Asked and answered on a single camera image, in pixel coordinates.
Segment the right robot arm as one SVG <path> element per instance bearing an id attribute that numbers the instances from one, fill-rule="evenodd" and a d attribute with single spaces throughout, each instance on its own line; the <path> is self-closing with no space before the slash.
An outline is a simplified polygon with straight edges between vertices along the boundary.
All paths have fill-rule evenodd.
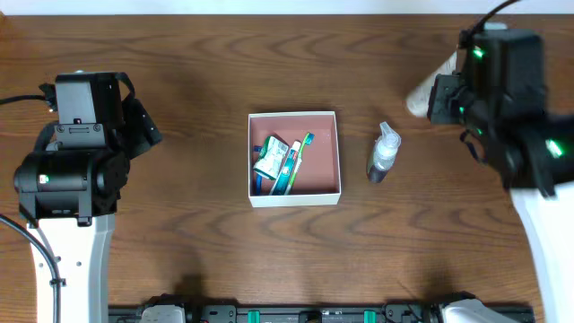
<path id="1" fill-rule="evenodd" d="M 546 108 L 544 42 L 524 29 L 463 30 L 461 71 L 439 74 L 427 117 L 458 124 L 524 225 L 550 322 L 573 320 L 573 117 Z"/>

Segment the green and white toothbrush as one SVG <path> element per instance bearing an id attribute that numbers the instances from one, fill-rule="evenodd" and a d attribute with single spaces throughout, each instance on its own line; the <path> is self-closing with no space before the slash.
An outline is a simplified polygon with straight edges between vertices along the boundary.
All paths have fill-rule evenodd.
<path id="1" fill-rule="evenodd" d="M 295 180 L 296 180 L 296 177 L 297 177 L 297 174 L 298 174 L 298 172 L 299 172 L 300 166 L 301 166 L 301 164 L 302 164 L 302 162 L 303 162 L 303 152 L 304 152 L 304 149 L 305 149 L 306 146 L 309 146 L 309 145 L 312 144 L 314 137 L 315 137 L 314 134 L 312 134 L 312 133 L 310 133 L 310 132 L 307 132 L 307 134 L 305 135 L 305 137 L 304 137 L 304 139 L 303 139 L 303 141 L 302 141 L 302 144 L 300 145 L 300 149 L 299 149 L 298 155 L 297 155 L 297 160 L 296 160 L 295 165 L 294 165 L 294 167 L 293 167 L 293 170 L 292 170 L 292 173 L 291 173 L 289 182 L 288 182 L 288 186 L 287 186 L 287 188 L 286 188 L 286 190 L 285 190 L 285 194 L 286 194 L 286 195 L 289 195 L 289 194 L 291 193 L 291 189 L 292 189 L 292 187 L 293 187 L 293 185 L 294 185 L 294 182 L 295 182 Z"/>

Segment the blue disposable razor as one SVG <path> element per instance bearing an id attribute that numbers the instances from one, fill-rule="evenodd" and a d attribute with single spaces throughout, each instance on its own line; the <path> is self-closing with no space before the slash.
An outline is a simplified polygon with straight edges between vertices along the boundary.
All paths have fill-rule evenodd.
<path id="1" fill-rule="evenodd" d="M 253 153 L 255 154 L 255 161 L 253 166 L 256 166 L 257 162 L 259 161 L 259 157 L 261 155 L 261 152 L 263 150 L 263 147 L 260 145 L 255 145 L 253 147 Z M 255 188 L 254 188 L 254 195 L 255 196 L 260 196 L 261 195 L 261 188 L 262 188 L 262 183 L 263 183 L 263 177 L 256 171 L 253 170 L 254 174 L 255 174 Z"/>

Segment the red green toothpaste tube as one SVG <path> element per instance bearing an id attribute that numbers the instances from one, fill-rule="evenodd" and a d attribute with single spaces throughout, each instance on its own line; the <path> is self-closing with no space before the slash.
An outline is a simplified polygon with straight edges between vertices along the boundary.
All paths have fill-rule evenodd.
<path id="1" fill-rule="evenodd" d="M 281 167 L 279 176 L 271 189 L 271 196 L 283 196 L 285 194 L 289 180 L 291 178 L 292 170 L 297 161 L 297 155 L 300 147 L 301 142 L 298 140 L 296 140 L 291 146 L 289 152 L 286 155 L 283 166 Z"/>

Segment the clear foam soap pump bottle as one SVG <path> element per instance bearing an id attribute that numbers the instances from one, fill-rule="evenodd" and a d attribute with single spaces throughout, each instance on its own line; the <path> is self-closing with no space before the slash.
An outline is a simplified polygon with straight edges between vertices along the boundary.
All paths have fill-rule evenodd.
<path id="1" fill-rule="evenodd" d="M 381 135 L 374 143 L 369 162 L 367 177 L 372 183 L 380 183 L 394 165 L 401 136 L 387 123 L 380 125 Z"/>

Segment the white lotion tube gold cap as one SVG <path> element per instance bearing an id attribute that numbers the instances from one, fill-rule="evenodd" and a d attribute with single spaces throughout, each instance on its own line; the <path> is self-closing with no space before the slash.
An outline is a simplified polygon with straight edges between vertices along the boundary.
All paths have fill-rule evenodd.
<path id="1" fill-rule="evenodd" d="M 405 98 L 408 111 L 417 118 L 425 118 L 429 108 L 431 88 L 439 74 L 452 74 L 457 69 L 457 52 L 455 51 L 437 70 L 427 76 L 411 90 Z"/>

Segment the green soap bar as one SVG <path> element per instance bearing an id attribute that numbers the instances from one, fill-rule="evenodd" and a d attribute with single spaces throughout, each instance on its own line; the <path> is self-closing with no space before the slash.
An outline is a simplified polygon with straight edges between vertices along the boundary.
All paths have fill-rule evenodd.
<path id="1" fill-rule="evenodd" d="M 268 136 L 254 164 L 254 172 L 266 179 L 277 179 L 283 158 L 288 151 L 289 146 L 287 144 L 273 135 Z"/>

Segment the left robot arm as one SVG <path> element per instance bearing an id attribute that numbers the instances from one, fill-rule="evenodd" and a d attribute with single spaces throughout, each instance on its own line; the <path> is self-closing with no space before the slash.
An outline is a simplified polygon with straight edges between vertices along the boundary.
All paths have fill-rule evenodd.
<path id="1" fill-rule="evenodd" d="M 130 161 L 161 140 L 129 77 L 60 74 L 42 87 L 57 121 L 14 173 L 40 322 L 106 322 L 108 262 Z"/>

